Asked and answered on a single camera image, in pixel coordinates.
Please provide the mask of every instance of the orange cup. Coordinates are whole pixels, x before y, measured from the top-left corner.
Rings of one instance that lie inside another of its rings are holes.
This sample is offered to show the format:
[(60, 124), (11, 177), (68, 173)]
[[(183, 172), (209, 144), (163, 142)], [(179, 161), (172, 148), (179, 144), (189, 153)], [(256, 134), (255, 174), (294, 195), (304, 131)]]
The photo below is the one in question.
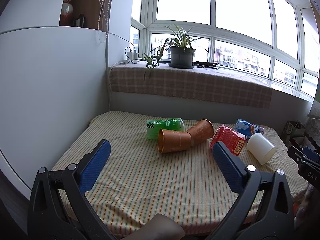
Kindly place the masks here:
[(191, 147), (191, 135), (187, 132), (160, 129), (158, 149), (160, 153), (184, 151)]
[(214, 134), (214, 129), (209, 120), (201, 119), (186, 132), (191, 135), (191, 146), (194, 146), (211, 138)]

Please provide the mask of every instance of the red package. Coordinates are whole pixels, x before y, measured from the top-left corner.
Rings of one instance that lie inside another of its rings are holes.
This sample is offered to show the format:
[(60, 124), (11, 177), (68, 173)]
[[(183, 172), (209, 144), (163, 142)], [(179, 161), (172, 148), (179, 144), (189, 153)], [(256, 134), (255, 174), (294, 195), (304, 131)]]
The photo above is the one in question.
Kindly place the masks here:
[(212, 149), (213, 145), (216, 142), (223, 142), (229, 151), (238, 156), (242, 150), (245, 140), (247, 137), (232, 128), (222, 124), (216, 131), (216, 134), (213, 136), (210, 148)]

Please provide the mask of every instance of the spider plant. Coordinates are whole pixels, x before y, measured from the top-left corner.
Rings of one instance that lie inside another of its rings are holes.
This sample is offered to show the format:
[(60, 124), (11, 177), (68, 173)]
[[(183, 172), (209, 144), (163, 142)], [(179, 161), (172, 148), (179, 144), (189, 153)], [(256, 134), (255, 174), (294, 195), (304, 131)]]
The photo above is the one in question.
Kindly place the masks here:
[(148, 70), (151, 70), (155, 68), (156, 66), (160, 66), (160, 60), (162, 59), (163, 54), (170, 48), (170, 47), (181, 47), (186, 51), (186, 48), (190, 48), (190, 53), (192, 55), (192, 60), (193, 60), (193, 51), (192, 51), (192, 46), (191, 42), (196, 41), (201, 38), (192, 38), (191, 36), (188, 35), (189, 31), (193, 28), (191, 27), (187, 32), (180, 26), (174, 25), (177, 29), (177, 31), (174, 31), (170, 27), (166, 26), (169, 30), (171, 30), (174, 34), (173, 38), (166, 38), (165, 42), (163, 45), (151, 50), (150, 52), (155, 51), (156, 49), (157, 52), (155, 54), (152, 54), (151, 56), (148, 56), (146, 53), (143, 53), (143, 60), (145, 60), (146, 67)]

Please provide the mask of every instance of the green bottle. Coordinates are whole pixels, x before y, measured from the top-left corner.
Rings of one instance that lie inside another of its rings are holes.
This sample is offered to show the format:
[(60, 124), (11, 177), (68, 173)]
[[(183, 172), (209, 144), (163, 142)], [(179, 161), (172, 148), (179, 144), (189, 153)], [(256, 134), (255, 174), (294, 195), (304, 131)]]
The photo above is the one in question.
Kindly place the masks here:
[(157, 139), (160, 129), (184, 132), (184, 124), (181, 118), (147, 120), (147, 139)]

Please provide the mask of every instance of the metal bolt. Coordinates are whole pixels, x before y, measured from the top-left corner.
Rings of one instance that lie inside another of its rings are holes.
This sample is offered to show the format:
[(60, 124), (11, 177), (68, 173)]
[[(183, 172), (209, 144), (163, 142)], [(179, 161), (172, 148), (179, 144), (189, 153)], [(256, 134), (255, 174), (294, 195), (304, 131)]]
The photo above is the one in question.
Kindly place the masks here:
[(281, 169), (278, 169), (277, 172), (278, 172), (279, 175), (283, 175), (284, 174), (284, 171), (281, 170)]
[(247, 169), (248, 169), (249, 171), (255, 171), (255, 170), (256, 170), (256, 167), (253, 166), (253, 165), (248, 165), (248, 166), (247, 166)]
[(68, 170), (69, 171), (73, 171), (73, 170), (75, 170), (76, 169), (76, 165), (74, 164), (74, 163), (72, 163), (72, 164), (70, 164), (69, 166), (68, 166)]
[(41, 167), (39, 170), (38, 170), (39, 173), (44, 173), (45, 172), (45, 167)]

